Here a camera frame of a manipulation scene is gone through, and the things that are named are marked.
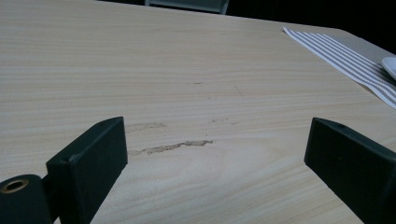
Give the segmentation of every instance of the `gray and white striped towel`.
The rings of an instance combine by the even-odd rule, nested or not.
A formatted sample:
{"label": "gray and white striped towel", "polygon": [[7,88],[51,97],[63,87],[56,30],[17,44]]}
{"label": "gray and white striped towel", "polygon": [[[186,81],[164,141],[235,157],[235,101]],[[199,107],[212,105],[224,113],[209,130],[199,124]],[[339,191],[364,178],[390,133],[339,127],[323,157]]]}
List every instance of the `gray and white striped towel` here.
{"label": "gray and white striped towel", "polygon": [[286,27],[284,30],[291,38],[396,109],[396,81],[379,62],[373,62],[329,35],[295,32]]}

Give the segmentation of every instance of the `dark background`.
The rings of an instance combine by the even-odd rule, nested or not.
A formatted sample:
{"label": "dark background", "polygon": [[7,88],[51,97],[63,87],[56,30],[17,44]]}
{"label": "dark background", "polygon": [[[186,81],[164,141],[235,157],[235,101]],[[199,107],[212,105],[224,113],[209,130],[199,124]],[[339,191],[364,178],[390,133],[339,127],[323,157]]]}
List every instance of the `dark background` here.
{"label": "dark background", "polygon": [[[144,5],[144,0],[104,0]],[[377,0],[230,0],[227,15],[332,27],[396,54],[394,3]]]}

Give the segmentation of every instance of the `table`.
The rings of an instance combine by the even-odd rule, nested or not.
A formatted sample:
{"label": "table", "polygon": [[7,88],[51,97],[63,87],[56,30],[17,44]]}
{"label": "table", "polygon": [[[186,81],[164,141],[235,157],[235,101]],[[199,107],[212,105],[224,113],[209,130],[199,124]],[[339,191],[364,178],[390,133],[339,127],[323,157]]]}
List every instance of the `table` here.
{"label": "table", "polygon": [[304,165],[311,119],[395,150],[396,111],[283,26],[352,36],[107,2],[1,1],[0,179],[44,176],[94,123],[124,116],[129,164],[92,223],[361,223]]}

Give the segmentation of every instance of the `white plate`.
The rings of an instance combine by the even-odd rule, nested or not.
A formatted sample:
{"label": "white plate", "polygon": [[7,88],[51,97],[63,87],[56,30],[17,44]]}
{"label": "white plate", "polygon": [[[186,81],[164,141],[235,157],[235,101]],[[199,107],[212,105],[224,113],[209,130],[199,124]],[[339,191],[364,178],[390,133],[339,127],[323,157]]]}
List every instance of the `white plate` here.
{"label": "white plate", "polygon": [[387,57],[382,60],[382,66],[396,80],[396,57]]}

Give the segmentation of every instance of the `striped cloth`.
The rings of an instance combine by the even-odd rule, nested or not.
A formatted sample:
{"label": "striped cloth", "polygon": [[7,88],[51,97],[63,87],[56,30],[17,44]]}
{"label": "striped cloth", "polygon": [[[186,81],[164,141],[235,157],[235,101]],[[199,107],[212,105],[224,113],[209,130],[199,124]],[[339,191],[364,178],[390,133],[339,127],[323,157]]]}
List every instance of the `striped cloth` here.
{"label": "striped cloth", "polygon": [[291,38],[396,109],[396,81],[380,63],[369,60],[328,35],[295,32],[286,27],[284,30]]}

